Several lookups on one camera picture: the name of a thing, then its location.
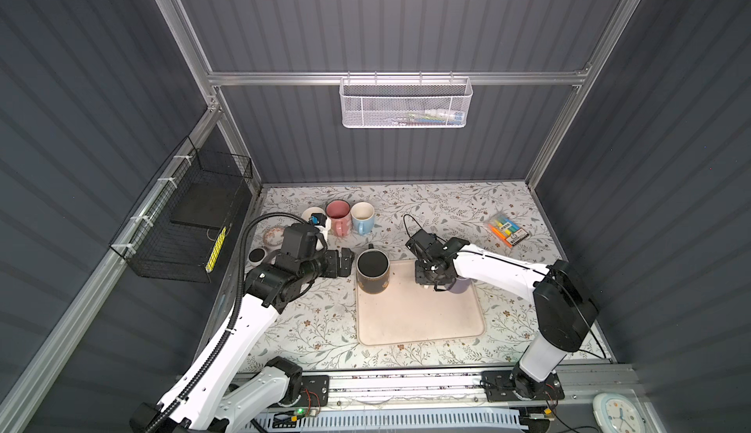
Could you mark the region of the light green mug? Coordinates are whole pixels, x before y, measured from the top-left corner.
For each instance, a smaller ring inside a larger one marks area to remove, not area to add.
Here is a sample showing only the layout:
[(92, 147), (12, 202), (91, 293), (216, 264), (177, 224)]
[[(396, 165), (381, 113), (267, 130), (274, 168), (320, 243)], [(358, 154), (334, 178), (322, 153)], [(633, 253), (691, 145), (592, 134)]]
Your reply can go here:
[(303, 211), (301, 218), (312, 226), (324, 227), (327, 221), (327, 214), (321, 207), (309, 207)]

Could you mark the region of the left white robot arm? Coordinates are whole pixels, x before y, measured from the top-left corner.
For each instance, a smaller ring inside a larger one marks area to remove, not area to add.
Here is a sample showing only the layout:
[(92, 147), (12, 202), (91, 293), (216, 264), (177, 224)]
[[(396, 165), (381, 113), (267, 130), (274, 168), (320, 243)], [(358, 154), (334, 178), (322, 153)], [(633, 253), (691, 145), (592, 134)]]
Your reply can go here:
[(290, 409), (303, 390), (302, 368), (282, 357), (251, 380), (230, 386), (252, 347), (279, 315), (319, 278), (345, 278), (354, 260), (348, 248), (328, 246), (330, 219), (289, 214), (280, 249), (248, 270), (239, 265), (231, 312), (189, 370), (155, 404), (143, 404), (129, 424), (135, 432), (238, 432), (275, 405)]

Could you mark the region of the pink patterned mug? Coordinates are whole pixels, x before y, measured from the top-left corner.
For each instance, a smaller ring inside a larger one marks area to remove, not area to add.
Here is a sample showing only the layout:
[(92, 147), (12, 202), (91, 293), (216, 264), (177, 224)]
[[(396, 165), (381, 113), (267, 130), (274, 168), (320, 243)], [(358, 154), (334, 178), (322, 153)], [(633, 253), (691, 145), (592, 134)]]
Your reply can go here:
[(331, 231), (336, 237), (347, 237), (351, 233), (351, 206), (348, 201), (335, 199), (327, 204), (326, 214), (331, 222)]

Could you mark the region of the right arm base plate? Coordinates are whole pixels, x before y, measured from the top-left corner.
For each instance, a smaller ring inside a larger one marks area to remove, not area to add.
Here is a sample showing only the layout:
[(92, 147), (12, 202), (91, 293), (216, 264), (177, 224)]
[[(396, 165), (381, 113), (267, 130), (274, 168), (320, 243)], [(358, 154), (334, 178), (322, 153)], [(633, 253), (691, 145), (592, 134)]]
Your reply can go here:
[(481, 372), (480, 387), (489, 402), (560, 401), (565, 398), (556, 372), (551, 372), (543, 381), (537, 381), (520, 368), (485, 370)]

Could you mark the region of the purple mug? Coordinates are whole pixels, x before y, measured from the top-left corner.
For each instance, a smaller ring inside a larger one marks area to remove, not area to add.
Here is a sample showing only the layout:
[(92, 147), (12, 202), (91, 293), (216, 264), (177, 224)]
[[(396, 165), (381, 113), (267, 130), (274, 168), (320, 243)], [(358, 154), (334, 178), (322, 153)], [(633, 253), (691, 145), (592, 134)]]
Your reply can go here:
[(457, 278), (453, 286), (451, 286), (448, 291), (453, 294), (462, 294), (467, 291), (472, 285), (473, 280), (471, 278)]

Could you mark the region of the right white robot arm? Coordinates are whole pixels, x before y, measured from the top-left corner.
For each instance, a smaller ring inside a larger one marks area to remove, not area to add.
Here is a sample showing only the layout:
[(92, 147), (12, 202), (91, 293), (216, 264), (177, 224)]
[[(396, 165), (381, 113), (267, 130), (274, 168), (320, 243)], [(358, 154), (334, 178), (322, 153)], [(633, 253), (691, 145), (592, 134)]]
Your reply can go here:
[(447, 241), (425, 230), (413, 233), (406, 247), (416, 257), (416, 282), (447, 291), (457, 280), (475, 280), (531, 303), (538, 331), (508, 375), (522, 399), (532, 399), (555, 379), (555, 369), (578, 352), (600, 310), (592, 292), (570, 263), (529, 263), (492, 253), (466, 239)]

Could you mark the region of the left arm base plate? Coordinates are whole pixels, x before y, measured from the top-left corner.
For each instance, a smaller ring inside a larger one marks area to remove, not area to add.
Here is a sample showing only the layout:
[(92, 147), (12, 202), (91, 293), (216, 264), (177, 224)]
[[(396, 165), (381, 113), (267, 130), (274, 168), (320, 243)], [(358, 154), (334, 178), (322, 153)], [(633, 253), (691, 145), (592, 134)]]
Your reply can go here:
[(322, 408), (329, 402), (330, 378), (303, 374), (289, 383), (287, 394), (278, 404), (286, 409)]

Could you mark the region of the light blue mug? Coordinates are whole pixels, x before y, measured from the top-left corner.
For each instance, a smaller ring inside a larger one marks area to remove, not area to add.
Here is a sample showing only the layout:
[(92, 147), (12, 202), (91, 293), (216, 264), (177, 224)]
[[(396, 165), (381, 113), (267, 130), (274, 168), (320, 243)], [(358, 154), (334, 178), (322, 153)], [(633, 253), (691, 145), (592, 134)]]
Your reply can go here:
[(357, 202), (351, 207), (350, 214), (353, 229), (358, 235), (367, 235), (373, 231), (376, 219), (373, 204), (365, 201)]

